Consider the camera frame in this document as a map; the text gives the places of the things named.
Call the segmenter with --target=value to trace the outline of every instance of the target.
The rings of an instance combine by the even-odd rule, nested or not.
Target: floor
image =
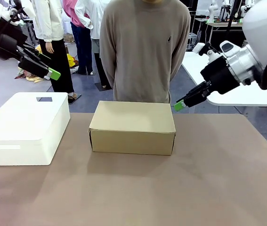
[[[69,51],[72,56],[75,56],[75,45],[69,46]],[[19,91],[52,91],[48,81],[34,84],[25,79],[14,80],[13,78],[17,73],[16,64],[17,62],[14,60],[0,61],[0,106]],[[82,94],[82,97],[70,105],[71,112],[93,113],[99,100],[113,99],[112,90],[99,92],[94,85],[96,82],[99,82],[96,68],[94,68],[94,76],[73,75],[74,89],[77,93]],[[181,67],[170,84],[171,103],[174,104],[177,99],[183,97],[193,87],[194,83],[184,68]],[[188,113],[188,108],[174,113]],[[196,107],[195,113],[241,113],[267,139],[267,107],[218,107],[204,102]]]

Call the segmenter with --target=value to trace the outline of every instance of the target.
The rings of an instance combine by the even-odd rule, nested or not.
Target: white plastic box
[[[0,108],[0,166],[49,165],[69,120],[67,93],[16,93]]]

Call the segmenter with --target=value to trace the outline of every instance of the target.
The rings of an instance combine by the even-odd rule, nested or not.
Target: brown sweater
[[[109,3],[101,24],[100,55],[115,100],[170,102],[170,81],[184,58],[190,20],[179,0]]]

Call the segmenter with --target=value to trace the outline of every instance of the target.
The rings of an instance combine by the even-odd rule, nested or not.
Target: box lid
[[[175,133],[170,104],[100,101],[90,129]]]
[[[51,101],[38,101],[50,98]],[[67,93],[14,94],[0,107],[0,140],[39,140],[52,124]]]

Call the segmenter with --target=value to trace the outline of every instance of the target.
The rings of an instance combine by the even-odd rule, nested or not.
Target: white wall
[[[219,16],[220,14],[220,10],[221,10],[221,5],[223,0],[216,0],[219,9],[217,11],[215,11],[215,15]],[[198,0],[198,4],[197,4],[197,11],[196,11],[196,15],[209,15],[209,7],[211,5],[212,1],[211,0]]]

